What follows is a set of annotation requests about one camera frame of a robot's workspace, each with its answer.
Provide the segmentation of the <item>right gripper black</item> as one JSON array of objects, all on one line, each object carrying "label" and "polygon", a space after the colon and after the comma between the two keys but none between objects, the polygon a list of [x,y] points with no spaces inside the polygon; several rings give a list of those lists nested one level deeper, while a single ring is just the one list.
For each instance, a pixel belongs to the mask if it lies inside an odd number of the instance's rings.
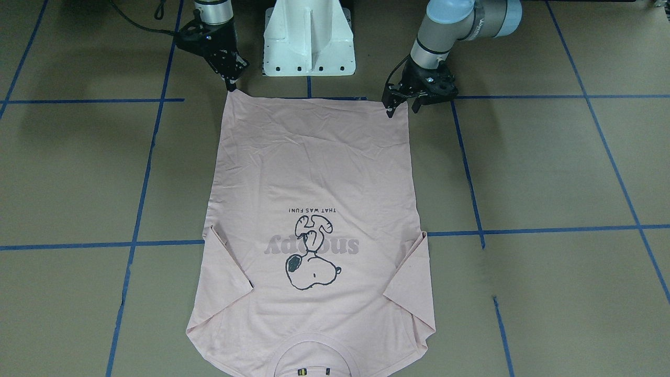
[{"label": "right gripper black", "polygon": [[249,66],[239,52],[238,38],[234,21],[223,24],[200,23],[198,43],[206,62],[225,79],[228,92],[237,90],[237,79]]}]

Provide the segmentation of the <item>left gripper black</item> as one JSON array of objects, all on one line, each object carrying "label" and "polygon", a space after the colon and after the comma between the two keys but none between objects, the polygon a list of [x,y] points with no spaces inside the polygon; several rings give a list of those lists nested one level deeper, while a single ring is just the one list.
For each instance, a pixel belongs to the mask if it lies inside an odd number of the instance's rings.
[{"label": "left gripper black", "polygon": [[[445,62],[438,62],[438,66],[435,69],[439,69],[442,66],[445,66]],[[414,99],[411,107],[414,114],[418,114],[421,107],[429,104],[428,96],[419,96],[422,89],[421,71],[435,69],[425,69],[411,58],[405,62],[399,84],[385,86],[382,93],[382,103],[386,109],[388,118],[392,118],[396,109],[407,100]]]}]

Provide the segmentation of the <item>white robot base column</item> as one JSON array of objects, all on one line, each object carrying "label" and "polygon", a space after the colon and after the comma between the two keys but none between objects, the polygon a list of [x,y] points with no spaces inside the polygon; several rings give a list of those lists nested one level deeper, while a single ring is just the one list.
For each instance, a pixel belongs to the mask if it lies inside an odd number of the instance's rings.
[{"label": "white robot base column", "polygon": [[277,1],[265,11],[263,74],[349,76],[356,71],[350,12],[340,1]]}]

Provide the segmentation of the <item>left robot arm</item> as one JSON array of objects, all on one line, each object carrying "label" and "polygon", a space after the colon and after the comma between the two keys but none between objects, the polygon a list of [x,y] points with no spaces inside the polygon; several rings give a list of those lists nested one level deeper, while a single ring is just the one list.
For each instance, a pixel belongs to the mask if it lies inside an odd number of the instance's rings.
[{"label": "left robot arm", "polygon": [[521,23],[520,1],[430,1],[412,49],[388,75],[382,93],[387,116],[414,100],[411,109],[454,100],[459,95],[446,60],[457,41],[498,38]]}]

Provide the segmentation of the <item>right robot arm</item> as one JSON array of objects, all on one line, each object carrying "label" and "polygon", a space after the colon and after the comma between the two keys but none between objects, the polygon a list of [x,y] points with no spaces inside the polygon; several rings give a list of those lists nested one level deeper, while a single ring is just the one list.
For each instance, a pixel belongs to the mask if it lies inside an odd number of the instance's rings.
[{"label": "right robot arm", "polygon": [[220,75],[228,91],[236,91],[236,82],[249,62],[239,52],[232,1],[194,1],[194,5],[204,60]]}]

